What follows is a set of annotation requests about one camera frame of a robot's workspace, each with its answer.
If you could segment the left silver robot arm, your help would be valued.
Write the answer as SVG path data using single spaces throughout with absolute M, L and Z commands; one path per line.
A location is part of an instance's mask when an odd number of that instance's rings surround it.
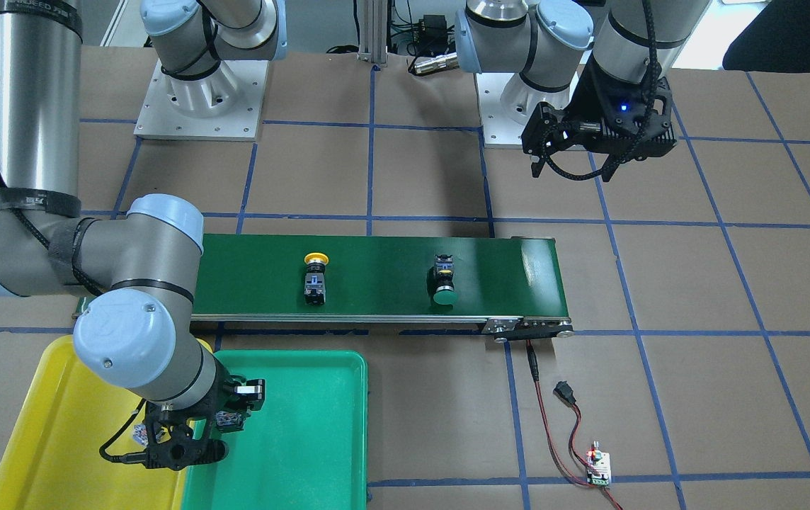
M 454 26 L 459 66 L 509 74 L 532 177 L 609 181 L 678 143 L 667 72 L 707 1 L 467 1 Z

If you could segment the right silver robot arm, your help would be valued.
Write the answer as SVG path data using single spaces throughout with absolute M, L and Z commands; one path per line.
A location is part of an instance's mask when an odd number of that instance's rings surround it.
M 0 1 L 0 297 L 91 296 L 76 355 L 136 394 L 147 443 L 98 452 L 110 463 L 179 471 L 228 455 L 266 400 L 263 380 L 231 374 L 190 332 L 204 219 L 153 193 L 119 220 L 81 215 L 76 1 Z

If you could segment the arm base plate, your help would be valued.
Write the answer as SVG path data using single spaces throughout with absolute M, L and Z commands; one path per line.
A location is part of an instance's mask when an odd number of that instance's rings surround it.
M 146 140 L 255 142 L 270 64 L 223 61 L 214 74 L 182 81 L 154 68 L 134 135 Z
M 540 101 L 563 109 L 572 99 L 580 75 L 574 72 L 569 87 L 557 93 L 530 88 L 516 72 L 475 74 L 484 145 L 493 149 L 520 149 L 521 135 Z

